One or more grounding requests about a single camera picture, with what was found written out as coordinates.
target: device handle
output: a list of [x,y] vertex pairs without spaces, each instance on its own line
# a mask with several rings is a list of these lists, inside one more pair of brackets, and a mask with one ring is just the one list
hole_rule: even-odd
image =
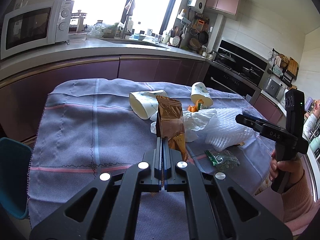
[[[296,153],[289,147],[284,146],[280,143],[275,143],[276,160],[289,161],[296,158]],[[272,184],[271,189],[279,194],[284,192],[285,186],[288,184],[290,178],[290,172],[281,171],[278,169],[278,177],[276,177]]]

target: metal bolt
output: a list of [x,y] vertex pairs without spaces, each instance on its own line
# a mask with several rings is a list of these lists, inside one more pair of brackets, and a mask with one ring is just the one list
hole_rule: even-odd
[[146,168],[148,168],[149,167],[149,163],[146,163],[146,162],[140,162],[139,164],[138,164],[138,167],[140,168],[140,169],[146,169]]
[[106,173],[102,173],[99,178],[103,181],[106,181],[111,178],[111,175],[106,172]]
[[226,175],[223,173],[223,172],[217,172],[215,177],[217,179],[225,179],[226,178]]
[[177,166],[178,166],[179,168],[185,168],[185,167],[188,166],[188,163],[186,163],[186,162],[178,162],[178,163],[177,163]]

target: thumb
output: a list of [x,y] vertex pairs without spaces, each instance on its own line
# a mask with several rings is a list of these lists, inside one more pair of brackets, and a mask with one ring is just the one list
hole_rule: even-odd
[[300,169],[300,163],[298,161],[280,161],[277,163],[278,169],[281,171],[288,171],[295,173]]

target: cutting board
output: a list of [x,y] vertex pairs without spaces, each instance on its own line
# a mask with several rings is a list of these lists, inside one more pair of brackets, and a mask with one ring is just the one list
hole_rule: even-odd
[[287,73],[291,77],[296,79],[298,75],[298,70],[299,70],[298,63],[293,58],[290,58],[288,68],[287,68]]

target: person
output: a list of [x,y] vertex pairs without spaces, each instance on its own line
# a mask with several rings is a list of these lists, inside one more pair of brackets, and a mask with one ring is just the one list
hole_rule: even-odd
[[278,176],[278,169],[291,173],[285,192],[281,194],[284,206],[283,222],[290,228],[293,236],[298,236],[308,227],[315,215],[320,214],[318,212],[320,199],[316,202],[313,201],[300,158],[297,157],[293,161],[277,162],[275,150],[273,150],[269,170],[271,181]]

